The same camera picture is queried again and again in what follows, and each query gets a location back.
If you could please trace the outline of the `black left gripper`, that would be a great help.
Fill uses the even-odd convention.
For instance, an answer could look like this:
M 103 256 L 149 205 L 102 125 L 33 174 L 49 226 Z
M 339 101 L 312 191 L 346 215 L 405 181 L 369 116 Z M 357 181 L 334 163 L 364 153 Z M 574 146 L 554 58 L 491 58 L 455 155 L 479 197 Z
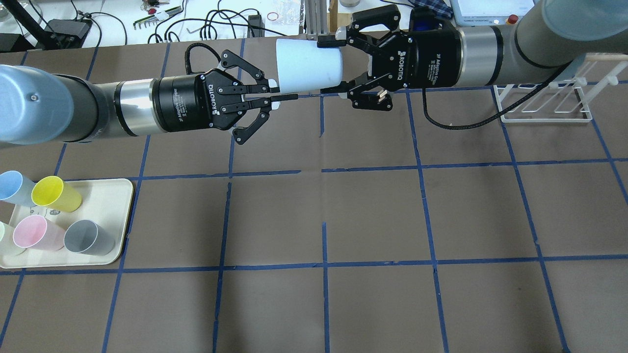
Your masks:
M 298 95 L 278 95 L 243 101 L 245 94 L 279 93 L 279 87 L 271 87 L 265 73 L 244 60 L 224 50 L 221 54 L 222 69 L 239 68 L 255 80 L 244 85 L 222 70 L 197 75 L 173 76 L 158 79 L 151 88 L 151 98 L 157 122 L 166 132 L 198 129 L 231 129 L 251 109 L 260 109 L 257 117 L 247 127 L 233 129 L 238 145 L 244 145 L 270 118 L 270 112 L 280 107 L 280 102 L 298 99 Z M 222 110 L 233 105 L 234 112 Z

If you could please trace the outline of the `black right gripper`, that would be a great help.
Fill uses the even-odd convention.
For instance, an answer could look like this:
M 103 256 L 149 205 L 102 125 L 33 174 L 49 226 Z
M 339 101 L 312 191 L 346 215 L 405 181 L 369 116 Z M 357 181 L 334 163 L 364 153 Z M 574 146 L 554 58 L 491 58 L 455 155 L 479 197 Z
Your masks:
M 461 36 L 451 26 L 424 31 L 399 29 L 401 12 L 395 4 L 359 11 L 339 34 L 317 38 L 321 49 L 351 46 L 372 53 L 368 74 L 341 81 L 321 90 L 323 94 L 344 94 L 352 107 L 390 111 L 393 101 L 388 90 L 453 87 L 461 69 Z M 383 25 L 389 30 L 382 38 L 361 33 L 367 27 Z

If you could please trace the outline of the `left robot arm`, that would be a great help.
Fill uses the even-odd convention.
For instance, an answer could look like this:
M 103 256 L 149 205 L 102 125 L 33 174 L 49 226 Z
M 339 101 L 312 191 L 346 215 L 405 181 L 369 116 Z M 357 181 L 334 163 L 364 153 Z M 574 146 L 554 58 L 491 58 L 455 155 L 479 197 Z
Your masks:
M 88 143 L 100 138 L 144 136 L 187 130 L 230 130 L 244 144 L 269 119 L 280 94 L 264 72 L 230 50 L 218 66 L 164 78 L 94 84 L 27 66 L 2 65 L 1 141 L 35 145 L 49 141 Z

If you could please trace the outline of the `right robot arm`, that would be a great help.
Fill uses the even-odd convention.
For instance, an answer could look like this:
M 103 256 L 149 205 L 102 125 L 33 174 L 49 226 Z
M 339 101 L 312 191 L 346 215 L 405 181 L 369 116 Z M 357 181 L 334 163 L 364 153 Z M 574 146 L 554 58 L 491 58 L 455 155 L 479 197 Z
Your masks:
M 350 46 L 370 56 L 366 73 L 325 88 L 353 107 L 390 110 L 391 98 L 370 89 L 475 87 L 550 82 L 587 53 L 626 54 L 625 0 L 539 0 L 513 25 L 454 27 L 428 16 L 421 29 L 401 30 L 394 4 L 359 11 L 319 48 Z

